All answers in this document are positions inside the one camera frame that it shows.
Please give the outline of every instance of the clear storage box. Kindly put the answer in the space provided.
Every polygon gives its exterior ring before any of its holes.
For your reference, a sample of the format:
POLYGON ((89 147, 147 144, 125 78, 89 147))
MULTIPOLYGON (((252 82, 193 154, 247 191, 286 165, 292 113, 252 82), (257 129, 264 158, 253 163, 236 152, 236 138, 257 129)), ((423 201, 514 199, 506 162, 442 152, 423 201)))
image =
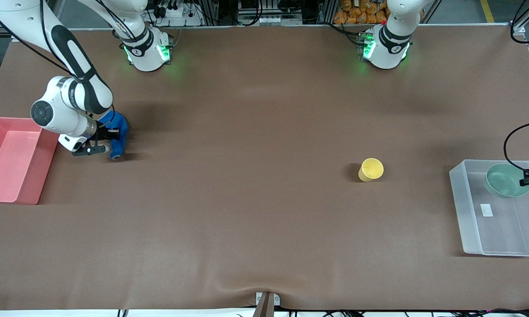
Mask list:
MULTIPOLYGON (((464 252, 529 257, 529 192, 503 199, 485 188, 488 168, 506 161, 464 160, 450 183, 464 252)), ((529 169, 529 161, 515 161, 529 169)))

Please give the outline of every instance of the white label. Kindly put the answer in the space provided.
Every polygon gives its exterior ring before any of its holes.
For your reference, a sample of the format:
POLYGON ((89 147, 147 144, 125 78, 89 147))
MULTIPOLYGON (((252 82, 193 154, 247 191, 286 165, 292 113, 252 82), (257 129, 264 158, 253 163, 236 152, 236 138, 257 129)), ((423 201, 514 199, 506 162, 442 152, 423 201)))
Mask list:
POLYGON ((480 208, 481 214, 484 215, 484 217, 493 217, 492 205, 489 203, 480 203, 480 208))

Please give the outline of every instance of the green led light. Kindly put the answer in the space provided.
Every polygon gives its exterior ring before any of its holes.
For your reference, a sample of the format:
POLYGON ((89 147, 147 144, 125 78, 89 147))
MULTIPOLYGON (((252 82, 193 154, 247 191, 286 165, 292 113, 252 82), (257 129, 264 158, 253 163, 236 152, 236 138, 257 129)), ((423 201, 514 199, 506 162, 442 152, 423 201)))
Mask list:
POLYGON ((409 43, 407 43, 407 46, 405 46, 404 48, 404 54, 401 56, 401 59, 404 59, 405 56, 407 55, 407 49, 409 48, 409 43))
POLYGON ((131 62, 132 62, 132 57, 129 56, 128 49, 127 49, 125 46, 124 46, 124 51, 125 51, 126 55, 128 56, 128 60, 129 60, 129 62, 131 63, 131 62))
POLYGON ((157 45, 157 50, 163 60, 169 60, 169 49, 166 46, 157 45))
POLYGON ((364 48, 364 58, 370 58, 372 57, 372 52, 374 52, 374 48, 376 47, 376 41, 371 40, 370 44, 368 44, 364 48))

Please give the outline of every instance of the brown table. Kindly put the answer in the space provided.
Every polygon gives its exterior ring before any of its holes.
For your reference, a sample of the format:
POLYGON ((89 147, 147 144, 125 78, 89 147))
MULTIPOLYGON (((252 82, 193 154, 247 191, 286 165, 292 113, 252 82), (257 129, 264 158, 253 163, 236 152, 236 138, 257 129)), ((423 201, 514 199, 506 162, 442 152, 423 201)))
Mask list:
MULTIPOLYGON (((58 147, 37 206, 0 205, 0 309, 529 309, 529 258, 462 251, 448 172, 529 122, 506 26, 423 27, 394 70, 329 28, 186 30, 171 66, 78 33, 130 122, 126 158, 58 147), (367 157, 385 163, 358 183, 367 157)), ((11 44, 0 116, 59 70, 11 44)), ((529 159, 529 128, 513 159, 529 159)))

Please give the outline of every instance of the transparent plastic bin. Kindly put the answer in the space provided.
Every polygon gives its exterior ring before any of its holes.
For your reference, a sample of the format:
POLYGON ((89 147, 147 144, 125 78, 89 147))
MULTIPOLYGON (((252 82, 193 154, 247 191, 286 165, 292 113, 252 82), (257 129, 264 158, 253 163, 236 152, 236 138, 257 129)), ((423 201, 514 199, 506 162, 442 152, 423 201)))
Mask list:
POLYGON ((58 136, 28 118, 0 117, 0 203, 37 204, 58 136))
MULTIPOLYGON (((464 160, 449 173, 462 247, 472 254, 529 257, 529 192, 505 199, 485 188, 486 171, 499 163, 506 161, 464 160)), ((515 164, 529 169, 529 161, 515 164)))

